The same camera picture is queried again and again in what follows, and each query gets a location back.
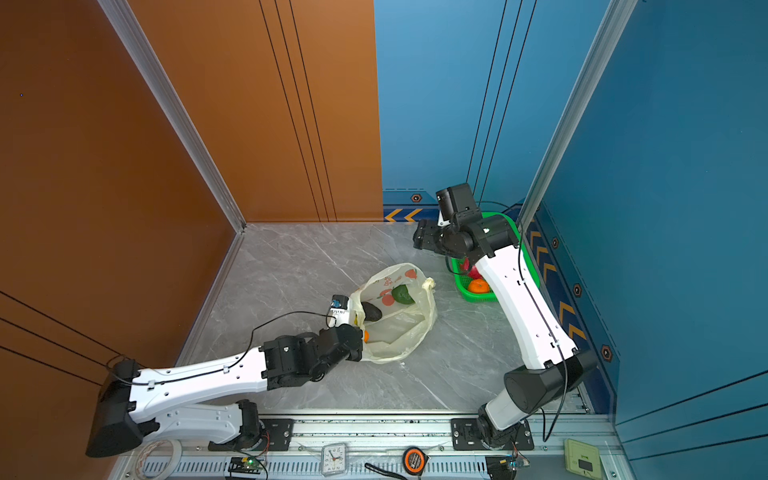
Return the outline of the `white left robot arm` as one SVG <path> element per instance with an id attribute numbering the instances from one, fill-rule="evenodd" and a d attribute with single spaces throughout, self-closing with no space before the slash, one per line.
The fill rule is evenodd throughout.
<path id="1" fill-rule="evenodd" d="M 214 401 L 318 382 L 339 363 L 360 361 L 366 339 L 362 329 L 342 324 L 163 371 L 120 361 L 99 392 L 86 454 L 111 457 L 165 439 L 206 439 L 217 449 L 254 444 L 261 436 L 255 404 Z"/>

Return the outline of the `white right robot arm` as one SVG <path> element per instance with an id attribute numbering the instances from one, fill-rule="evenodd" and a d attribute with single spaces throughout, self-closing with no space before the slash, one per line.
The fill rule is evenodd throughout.
<path id="1" fill-rule="evenodd" d="M 478 412 L 482 441 L 502 448 L 530 415 L 579 386 L 597 368 L 598 359 L 594 351 L 576 346 L 548 308 L 525 261 L 523 236 L 504 215 L 484 215 L 468 184 L 443 189 L 436 198 L 440 214 L 419 221 L 415 248 L 475 266 L 495 294 L 522 354 L 522 366 L 505 374 L 501 393 Z"/>

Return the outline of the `dark green avocado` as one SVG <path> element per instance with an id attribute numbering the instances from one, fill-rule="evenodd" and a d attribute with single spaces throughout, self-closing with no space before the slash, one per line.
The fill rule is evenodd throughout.
<path id="1" fill-rule="evenodd" d="M 391 295 L 395 302 L 402 305 L 413 305 L 415 304 L 415 300 L 410 295 L 408 286 L 405 284 L 398 285 L 397 287 L 393 288 L 391 291 Z"/>

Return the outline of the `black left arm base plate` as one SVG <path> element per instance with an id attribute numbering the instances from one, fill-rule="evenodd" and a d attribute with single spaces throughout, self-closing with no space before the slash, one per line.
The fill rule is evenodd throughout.
<path id="1" fill-rule="evenodd" d="M 287 418 L 260 418 L 255 423 L 241 427 L 240 432 L 231 440 L 223 443 L 209 442 L 208 451 L 212 452 L 283 452 L 290 446 L 294 421 Z"/>

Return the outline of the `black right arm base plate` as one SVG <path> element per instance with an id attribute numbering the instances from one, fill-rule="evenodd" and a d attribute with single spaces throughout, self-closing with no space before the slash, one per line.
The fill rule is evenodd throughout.
<path id="1" fill-rule="evenodd" d="M 493 438 L 484 435 L 477 417 L 453 418 L 450 425 L 452 445 L 456 451 L 533 451 L 535 449 L 534 437 L 527 420 L 517 423 Z"/>

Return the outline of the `yellow printed plastic bag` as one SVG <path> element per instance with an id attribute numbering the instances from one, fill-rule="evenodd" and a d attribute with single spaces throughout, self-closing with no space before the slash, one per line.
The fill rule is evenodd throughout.
<path id="1" fill-rule="evenodd" d="M 408 286 L 413 305 L 394 301 L 391 291 L 398 285 Z M 350 295 L 351 323 L 370 333 L 364 343 L 362 359 L 384 364 L 399 362 L 423 342 L 437 320 L 434 280 L 412 263 L 388 267 L 372 276 Z M 377 322 L 365 322 L 361 306 L 370 302 L 383 313 Z"/>

